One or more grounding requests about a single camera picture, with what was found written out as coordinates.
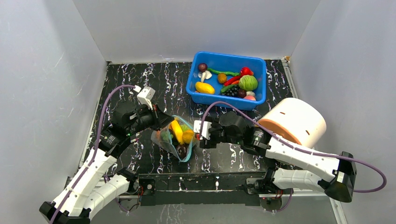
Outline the green toy pea cluster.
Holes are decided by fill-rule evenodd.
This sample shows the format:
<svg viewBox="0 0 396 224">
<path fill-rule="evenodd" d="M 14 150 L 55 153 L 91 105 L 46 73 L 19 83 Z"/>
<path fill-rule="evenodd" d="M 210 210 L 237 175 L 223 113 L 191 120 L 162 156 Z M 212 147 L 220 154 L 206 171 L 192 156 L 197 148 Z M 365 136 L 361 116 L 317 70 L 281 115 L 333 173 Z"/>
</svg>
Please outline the green toy pea cluster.
<svg viewBox="0 0 396 224">
<path fill-rule="evenodd" d="M 167 131 L 161 133 L 161 139 L 165 142 L 171 142 L 173 138 L 173 134 Z"/>
</svg>

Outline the yellow toy banana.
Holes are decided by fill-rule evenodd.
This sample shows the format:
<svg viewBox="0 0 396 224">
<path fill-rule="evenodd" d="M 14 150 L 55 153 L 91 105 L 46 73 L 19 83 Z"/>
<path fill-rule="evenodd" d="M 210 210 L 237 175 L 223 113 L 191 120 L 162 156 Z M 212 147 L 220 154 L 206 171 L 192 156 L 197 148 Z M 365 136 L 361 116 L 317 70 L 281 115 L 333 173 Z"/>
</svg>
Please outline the yellow toy banana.
<svg viewBox="0 0 396 224">
<path fill-rule="evenodd" d="M 173 131 L 174 137 L 176 138 L 179 144 L 184 144 L 183 141 L 183 131 L 178 121 L 173 120 L 170 123 L 171 130 Z"/>
</svg>

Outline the clear zip top bag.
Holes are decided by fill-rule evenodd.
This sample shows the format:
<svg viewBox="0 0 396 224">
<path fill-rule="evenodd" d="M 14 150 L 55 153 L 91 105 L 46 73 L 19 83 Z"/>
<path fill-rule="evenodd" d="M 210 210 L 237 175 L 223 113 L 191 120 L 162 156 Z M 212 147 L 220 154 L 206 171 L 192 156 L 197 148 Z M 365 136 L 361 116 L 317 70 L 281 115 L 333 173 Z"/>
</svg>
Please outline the clear zip top bag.
<svg viewBox="0 0 396 224">
<path fill-rule="evenodd" d="M 177 115 L 174 115 L 173 117 L 174 117 L 174 120 L 178 121 L 180 125 L 181 125 L 181 124 L 187 124 L 187 125 L 191 128 L 191 130 L 193 130 L 192 125 L 191 125 L 189 122 L 187 122 L 186 120 L 184 120 L 183 118 L 181 118 L 181 117 L 179 117 L 179 116 L 177 116 Z M 171 130 L 170 124 L 167 125 L 165 128 L 162 128 L 160 131 L 162 131 L 162 130 L 166 130 L 166 131 L 168 131 L 169 133 L 172 133 L 172 134 L 173 134 L 173 131 Z M 151 134 L 151 141 L 152 141 L 154 144 L 158 145 L 160 148 L 162 148 L 162 149 L 166 150 L 167 152 L 173 154 L 180 162 L 187 162 L 187 161 L 190 159 L 190 157 L 191 157 L 191 154 L 192 154 L 193 149 L 194 149 L 194 148 L 197 146 L 197 144 L 198 144 L 197 134 L 195 133 L 195 138 L 191 141 L 190 144 L 187 144 L 187 145 L 188 145 L 188 154 L 187 154 L 187 156 L 186 156 L 183 160 L 181 160 L 181 159 L 179 158 L 179 156 L 177 155 L 177 151 L 176 151 L 176 146 L 180 145 L 180 144 L 177 142 L 176 138 L 173 136 L 171 142 L 169 142 L 169 143 L 162 143 L 162 144 L 161 144 L 161 143 L 158 143 L 158 142 L 156 141 L 155 132 L 156 132 L 156 131 L 153 131 L 153 133 Z"/>
</svg>

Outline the green toy cabbage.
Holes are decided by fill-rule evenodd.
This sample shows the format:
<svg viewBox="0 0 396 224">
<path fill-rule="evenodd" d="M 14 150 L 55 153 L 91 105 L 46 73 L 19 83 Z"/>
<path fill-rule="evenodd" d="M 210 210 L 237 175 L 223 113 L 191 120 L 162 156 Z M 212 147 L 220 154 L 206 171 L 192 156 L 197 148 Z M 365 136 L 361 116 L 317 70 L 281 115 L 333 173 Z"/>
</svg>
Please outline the green toy cabbage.
<svg viewBox="0 0 396 224">
<path fill-rule="evenodd" d="M 191 130 L 191 128 L 187 124 L 181 124 L 180 127 L 181 127 L 183 132 Z"/>
</svg>

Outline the small orange toy fruit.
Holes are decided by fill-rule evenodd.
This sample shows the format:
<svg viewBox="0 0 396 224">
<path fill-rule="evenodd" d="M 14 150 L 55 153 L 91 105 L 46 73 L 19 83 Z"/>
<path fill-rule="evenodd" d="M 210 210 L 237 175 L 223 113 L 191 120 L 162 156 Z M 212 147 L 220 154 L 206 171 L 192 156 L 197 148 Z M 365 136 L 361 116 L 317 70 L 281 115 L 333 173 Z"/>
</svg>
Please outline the small orange toy fruit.
<svg viewBox="0 0 396 224">
<path fill-rule="evenodd" d="M 195 133 L 191 129 L 184 131 L 182 134 L 182 140 L 184 144 L 190 144 L 194 138 Z"/>
</svg>

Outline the dark purple toy plum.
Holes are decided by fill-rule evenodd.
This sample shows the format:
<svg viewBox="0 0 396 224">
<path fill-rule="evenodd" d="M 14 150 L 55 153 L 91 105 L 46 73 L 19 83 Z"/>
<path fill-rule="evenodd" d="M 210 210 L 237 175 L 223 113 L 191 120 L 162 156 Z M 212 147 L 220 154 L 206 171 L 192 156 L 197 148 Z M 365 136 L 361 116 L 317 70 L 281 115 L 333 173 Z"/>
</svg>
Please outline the dark purple toy plum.
<svg viewBox="0 0 396 224">
<path fill-rule="evenodd" d="M 176 146 L 176 151 L 179 158 L 183 160 L 188 154 L 188 145 L 187 144 L 178 145 Z"/>
</svg>

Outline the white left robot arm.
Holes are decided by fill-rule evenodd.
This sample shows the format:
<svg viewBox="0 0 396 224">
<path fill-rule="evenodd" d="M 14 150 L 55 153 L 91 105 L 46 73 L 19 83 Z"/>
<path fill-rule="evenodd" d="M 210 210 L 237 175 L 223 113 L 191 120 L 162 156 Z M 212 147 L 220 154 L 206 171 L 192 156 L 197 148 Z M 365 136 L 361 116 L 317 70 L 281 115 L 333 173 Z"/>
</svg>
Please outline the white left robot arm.
<svg viewBox="0 0 396 224">
<path fill-rule="evenodd" d="M 92 218 L 117 196 L 135 194 L 139 189 L 138 174 L 122 168 L 103 186 L 98 182 L 122 153 L 135 142 L 134 136 L 146 129 L 159 131 L 174 117 L 152 104 L 120 105 L 98 135 L 99 140 L 90 151 L 81 169 L 62 193 L 52 202 L 44 202 L 39 211 L 50 224 L 88 224 Z"/>
</svg>

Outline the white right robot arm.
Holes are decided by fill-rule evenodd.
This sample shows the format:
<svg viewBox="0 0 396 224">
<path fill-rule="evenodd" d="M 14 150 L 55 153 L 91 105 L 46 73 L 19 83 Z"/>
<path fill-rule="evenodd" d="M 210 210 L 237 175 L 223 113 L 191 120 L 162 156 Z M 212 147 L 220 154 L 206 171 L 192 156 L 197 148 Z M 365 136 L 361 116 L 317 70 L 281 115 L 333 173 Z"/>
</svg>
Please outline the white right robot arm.
<svg viewBox="0 0 396 224">
<path fill-rule="evenodd" d="M 199 137 L 201 148 L 215 148 L 219 143 L 236 144 L 249 154 L 298 168 L 268 167 L 263 178 L 246 181 L 244 187 L 249 194 L 307 189 L 323 192 L 340 202 L 352 201 L 357 170 L 350 153 L 343 152 L 339 158 L 333 154 L 320 155 L 316 150 L 248 124 L 235 112 L 227 112 L 218 119 L 196 120 L 193 130 Z"/>
</svg>

